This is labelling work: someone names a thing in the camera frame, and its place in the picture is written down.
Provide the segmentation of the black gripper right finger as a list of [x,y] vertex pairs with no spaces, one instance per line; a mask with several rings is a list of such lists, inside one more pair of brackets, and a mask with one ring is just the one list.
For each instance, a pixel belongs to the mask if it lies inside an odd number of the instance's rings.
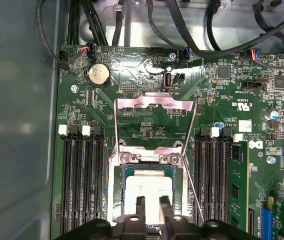
[[249,233],[219,220],[209,220],[202,226],[176,215],[168,196],[159,198],[162,239],[164,240],[257,240]]

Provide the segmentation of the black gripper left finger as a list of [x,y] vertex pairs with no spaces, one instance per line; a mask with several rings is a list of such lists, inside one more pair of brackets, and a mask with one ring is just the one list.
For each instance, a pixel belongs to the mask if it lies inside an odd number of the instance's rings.
[[59,237],[58,240],[144,240],[146,238],[145,197],[136,199],[136,213],[120,216],[115,226],[94,219]]

